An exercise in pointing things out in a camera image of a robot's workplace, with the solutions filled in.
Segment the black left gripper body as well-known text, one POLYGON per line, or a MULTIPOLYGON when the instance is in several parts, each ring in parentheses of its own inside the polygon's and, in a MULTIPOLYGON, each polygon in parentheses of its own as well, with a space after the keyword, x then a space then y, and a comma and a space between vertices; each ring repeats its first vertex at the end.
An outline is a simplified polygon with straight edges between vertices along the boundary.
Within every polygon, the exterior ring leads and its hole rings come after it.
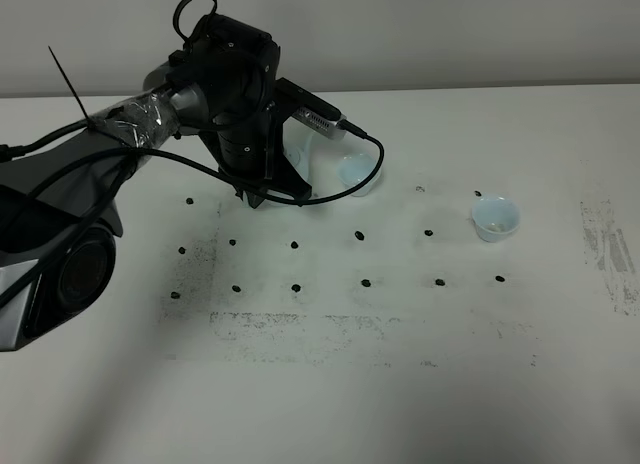
POLYGON ((283 125, 294 107, 276 90, 276 81, 266 108, 250 123, 220 132, 201 131, 198 136, 218 163, 219 171, 234 181, 235 190, 264 199, 269 195, 306 202, 312 187, 289 163, 283 146, 283 125))

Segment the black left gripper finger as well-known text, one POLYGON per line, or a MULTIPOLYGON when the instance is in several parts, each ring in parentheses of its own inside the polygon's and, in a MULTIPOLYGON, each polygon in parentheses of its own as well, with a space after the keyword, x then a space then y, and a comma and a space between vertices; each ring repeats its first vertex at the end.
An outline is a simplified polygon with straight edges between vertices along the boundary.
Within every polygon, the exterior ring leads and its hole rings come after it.
POLYGON ((236 190, 236 196, 243 202, 244 206, 250 209, 257 209, 265 199, 255 194, 242 190, 236 190))

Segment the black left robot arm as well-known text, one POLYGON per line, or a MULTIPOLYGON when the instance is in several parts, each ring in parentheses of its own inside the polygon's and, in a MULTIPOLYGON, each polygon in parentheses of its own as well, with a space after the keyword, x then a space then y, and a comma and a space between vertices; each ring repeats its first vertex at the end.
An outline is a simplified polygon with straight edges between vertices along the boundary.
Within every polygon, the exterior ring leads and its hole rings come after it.
POLYGON ((202 17, 140 95, 53 134, 56 146, 1 165, 1 348, 17 350, 106 289, 122 235, 115 197, 170 138, 198 136, 251 206, 306 200, 285 157, 280 49, 265 31, 202 17))

